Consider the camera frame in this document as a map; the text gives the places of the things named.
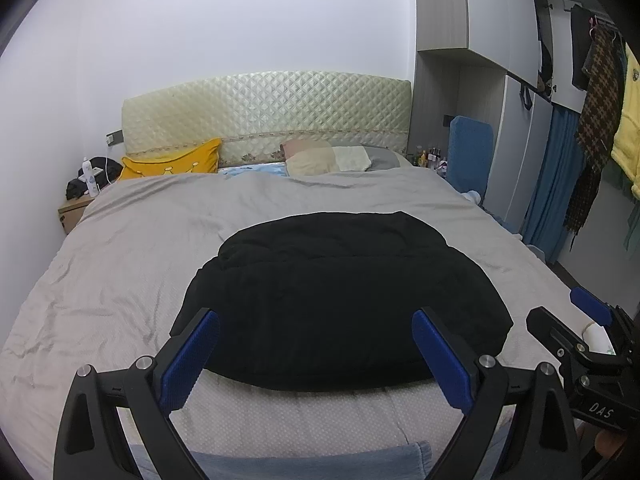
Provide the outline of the black garment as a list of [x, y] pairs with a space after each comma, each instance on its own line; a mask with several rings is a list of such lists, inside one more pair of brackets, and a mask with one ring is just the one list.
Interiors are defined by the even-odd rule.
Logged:
[[535, 10], [538, 84], [552, 103], [580, 113], [589, 81], [585, 65], [591, 53], [594, 15], [573, 0], [541, 0]]
[[480, 266], [404, 212], [301, 214], [236, 232], [195, 274], [174, 331], [205, 308], [220, 322], [211, 372], [297, 392], [430, 378], [411, 333], [422, 308], [480, 354], [498, 354], [512, 327]]

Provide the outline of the grey bed sheet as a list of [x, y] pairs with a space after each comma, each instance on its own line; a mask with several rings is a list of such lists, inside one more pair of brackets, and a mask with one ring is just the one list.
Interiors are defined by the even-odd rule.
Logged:
[[[548, 351], [526, 328], [545, 307], [589, 324], [568, 288], [518, 238], [434, 172], [416, 167], [288, 178], [250, 171], [112, 185], [87, 208], [17, 313], [1, 351], [1, 428], [36, 479], [51, 477], [58, 424], [78, 367], [118, 370], [167, 340], [198, 269], [232, 234], [315, 211], [411, 214], [488, 275], [513, 321], [501, 363]], [[201, 374], [171, 419], [189, 448], [240, 457], [342, 455], [426, 442], [440, 453], [461, 415], [437, 385], [284, 393]]]

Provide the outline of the blue curtain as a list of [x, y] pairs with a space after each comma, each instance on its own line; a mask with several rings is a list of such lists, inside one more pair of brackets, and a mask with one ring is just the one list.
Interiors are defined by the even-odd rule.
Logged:
[[574, 110], [553, 107], [544, 160], [521, 229], [524, 243], [540, 249], [549, 264], [558, 260], [568, 237], [565, 215], [585, 165], [575, 138], [579, 118]]

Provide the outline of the yellow hanging garment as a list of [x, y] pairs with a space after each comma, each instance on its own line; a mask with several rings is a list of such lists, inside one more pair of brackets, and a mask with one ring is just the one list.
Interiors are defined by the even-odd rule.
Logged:
[[614, 136], [611, 157], [631, 182], [631, 193], [640, 195], [640, 80], [639, 63], [626, 47], [627, 69], [620, 124]]

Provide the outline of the wooden nightstand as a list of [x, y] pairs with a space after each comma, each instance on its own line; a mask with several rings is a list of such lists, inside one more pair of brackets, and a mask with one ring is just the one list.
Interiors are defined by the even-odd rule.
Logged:
[[66, 202], [58, 207], [58, 220], [60, 220], [62, 229], [66, 235], [73, 231], [77, 223], [82, 218], [85, 209], [93, 201], [89, 194], [85, 194], [78, 198], [66, 200]]

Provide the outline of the white spray bottle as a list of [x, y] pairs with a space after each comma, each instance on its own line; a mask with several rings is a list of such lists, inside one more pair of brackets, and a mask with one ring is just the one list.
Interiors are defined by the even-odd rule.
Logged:
[[82, 175], [85, 178], [87, 185], [87, 191], [91, 198], [96, 198], [99, 195], [99, 185], [96, 183], [96, 175], [94, 174], [92, 163], [89, 159], [84, 159], [81, 165]]

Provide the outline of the black bag on nightstand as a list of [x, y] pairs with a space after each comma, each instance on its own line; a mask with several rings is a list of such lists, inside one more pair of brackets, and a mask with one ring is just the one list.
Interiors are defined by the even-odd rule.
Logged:
[[86, 159], [77, 177], [66, 184], [66, 200], [76, 200], [85, 195], [94, 197], [102, 188], [116, 182], [121, 174], [122, 164], [114, 159], [102, 156]]

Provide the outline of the bottles on side shelf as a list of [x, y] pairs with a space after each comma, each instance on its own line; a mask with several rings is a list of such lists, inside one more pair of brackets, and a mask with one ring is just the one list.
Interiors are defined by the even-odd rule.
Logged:
[[413, 166], [431, 169], [441, 174], [446, 172], [447, 161], [442, 157], [442, 151], [436, 146], [424, 148], [422, 145], [417, 145], [407, 158]]

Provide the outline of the houndstooth brown scarf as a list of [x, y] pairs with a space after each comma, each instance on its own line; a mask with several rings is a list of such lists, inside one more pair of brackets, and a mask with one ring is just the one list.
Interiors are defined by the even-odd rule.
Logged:
[[592, 39], [587, 95], [576, 132], [585, 166], [575, 183], [564, 220], [567, 231], [574, 235], [585, 225], [598, 195], [602, 171], [611, 159], [623, 105], [624, 84], [615, 36], [608, 28], [598, 25]]

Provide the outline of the yellow pillow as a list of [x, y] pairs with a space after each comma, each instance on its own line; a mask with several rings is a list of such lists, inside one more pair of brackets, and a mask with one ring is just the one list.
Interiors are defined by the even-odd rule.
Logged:
[[222, 140], [213, 138], [192, 150], [175, 152], [154, 159], [122, 159], [119, 181], [175, 174], [216, 174]]

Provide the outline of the light blue patterned sheet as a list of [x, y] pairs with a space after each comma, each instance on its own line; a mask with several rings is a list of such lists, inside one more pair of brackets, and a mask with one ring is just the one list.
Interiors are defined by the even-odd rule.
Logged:
[[233, 166], [221, 168], [218, 174], [232, 178], [240, 174], [250, 174], [251, 172], [259, 172], [260, 174], [273, 174], [278, 177], [287, 177], [288, 170], [284, 162], [262, 162], [261, 164], [249, 164], [241, 166]]

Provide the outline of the patchwork beige grey pillow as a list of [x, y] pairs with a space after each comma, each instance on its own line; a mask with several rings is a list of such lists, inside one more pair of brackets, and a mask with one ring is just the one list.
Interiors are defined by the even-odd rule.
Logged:
[[410, 167], [401, 154], [377, 146], [328, 141], [292, 140], [281, 145], [291, 177], [336, 172], [366, 172]]

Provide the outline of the grey wardrobe cabinet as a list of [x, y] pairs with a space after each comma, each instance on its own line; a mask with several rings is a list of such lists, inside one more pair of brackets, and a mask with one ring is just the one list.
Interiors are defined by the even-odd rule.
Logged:
[[552, 115], [536, 90], [535, 0], [416, 0], [410, 148], [446, 154], [457, 116], [490, 125], [486, 209], [521, 231]]

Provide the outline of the black hanging garment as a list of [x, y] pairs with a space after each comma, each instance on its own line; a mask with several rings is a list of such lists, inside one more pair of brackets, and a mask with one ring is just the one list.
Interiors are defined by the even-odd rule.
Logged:
[[591, 53], [594, 15], [573, 0], [541, 0], [535, 10], [538, 84], [552, 103], [580, 113], [589, 81], [585, 65]]

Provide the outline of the cream quilted headboard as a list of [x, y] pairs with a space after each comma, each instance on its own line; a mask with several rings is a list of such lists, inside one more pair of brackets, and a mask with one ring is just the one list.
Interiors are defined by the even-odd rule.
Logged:
[[151, 159], [221, 140], [221, 166], [280, 162], [291, 140], [405, 151], [409, 81], [353, 73], [263, 72], [201, 79], [122, 103], [125, 152]]

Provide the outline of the wall power socket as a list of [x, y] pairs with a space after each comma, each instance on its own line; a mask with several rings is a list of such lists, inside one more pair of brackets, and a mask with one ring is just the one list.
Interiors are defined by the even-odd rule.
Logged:
[[107, 133], [105, 140], [108, 146], [122, 144], [122, 142], [124, 142], [124, 134], [122, 133], [122, 130], [116, 130], [111, 133]]

